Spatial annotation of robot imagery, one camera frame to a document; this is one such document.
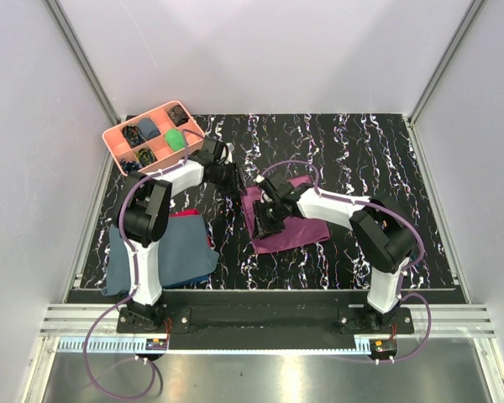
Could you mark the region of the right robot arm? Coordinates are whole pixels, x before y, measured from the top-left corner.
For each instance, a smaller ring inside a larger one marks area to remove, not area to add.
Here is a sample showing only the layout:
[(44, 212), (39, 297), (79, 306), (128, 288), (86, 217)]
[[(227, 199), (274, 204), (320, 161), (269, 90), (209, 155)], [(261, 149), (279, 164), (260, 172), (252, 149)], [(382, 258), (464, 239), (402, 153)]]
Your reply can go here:
[(384, 332), (400, 306), (402, 269), (417, 245), (417, 234), (389, 196), (344, 196), (311, 183), (294, 186), (281, 175), (257, 176), (260, 199), (253, 203), (253, 237), (282, 233), (288, 218), (317, 219), (354, 234), (371, 266), (365, 325)]

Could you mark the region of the purple satin napkin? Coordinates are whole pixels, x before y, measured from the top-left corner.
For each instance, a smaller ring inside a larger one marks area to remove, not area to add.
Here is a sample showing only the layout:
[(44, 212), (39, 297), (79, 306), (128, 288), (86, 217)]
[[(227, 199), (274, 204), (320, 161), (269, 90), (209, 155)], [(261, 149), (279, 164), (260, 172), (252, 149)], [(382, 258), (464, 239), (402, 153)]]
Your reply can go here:
[[(294, 186), (302, 185), (302, 193), (312, 188), (312, 182), (307, 175), (294, 177), (287, 181), (290, 181)], [(287, 218), (285, 220), (286, 229), (280, 234), (265, 239), (254, 239), (253, 203), (259, 199), (260, 190), (257, 186), (248, 187), (247, 194), (242, 196), (246, 227), (257, 254), (277, 253), (330, 239), (328, 225), (325, 221), (304, 216), (302, 218)]]

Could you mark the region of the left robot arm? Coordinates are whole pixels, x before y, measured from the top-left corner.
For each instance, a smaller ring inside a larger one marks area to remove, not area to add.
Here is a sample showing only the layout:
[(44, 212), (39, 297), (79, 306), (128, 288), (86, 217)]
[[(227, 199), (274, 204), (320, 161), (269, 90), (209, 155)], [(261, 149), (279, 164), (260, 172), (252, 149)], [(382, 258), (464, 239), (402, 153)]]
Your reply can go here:
[(130, 287), (120, 302), (146, 332), (164, 324), (165, 313), (157, 306), (163, 289), (159, 277), (159, 242), (167, 229), (171, 198), (191, 187), (211, 183), (225, 196), (246, 194), (234, 146), (205, 139), (202, 147), (174, 165), (148, 174), (127, 175), (118, 199), (113, 223), (118, 228), (129, 259)]

